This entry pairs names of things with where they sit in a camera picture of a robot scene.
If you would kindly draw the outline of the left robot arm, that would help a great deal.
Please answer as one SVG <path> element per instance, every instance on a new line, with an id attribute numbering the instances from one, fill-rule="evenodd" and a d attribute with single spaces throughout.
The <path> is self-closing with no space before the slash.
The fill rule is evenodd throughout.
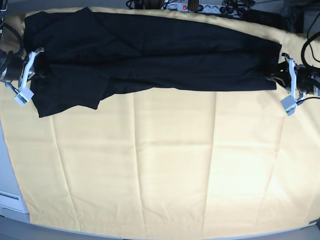
<path id="1" fill-rule="evenodd" d="M 306 60 L 306 50 L 309 48 L 312 58 L 316 62 L 320 61 L 312 47 L 312 42 L 319 37 L 319 32 L 307 36 L 300 52 L 302 64 L 297 64 L 287 53 L 282 53 L 284 61 L 270 67 L 266 74 L 268 80 L 277 83 L 288 92 L 288 96 L 281 100 L 288 116 L 293 115 L 296 108 L 309 99 L 306 95 L 311 95 L 310 99 L 320 98 L 320 69 L 310 65 Z"/>

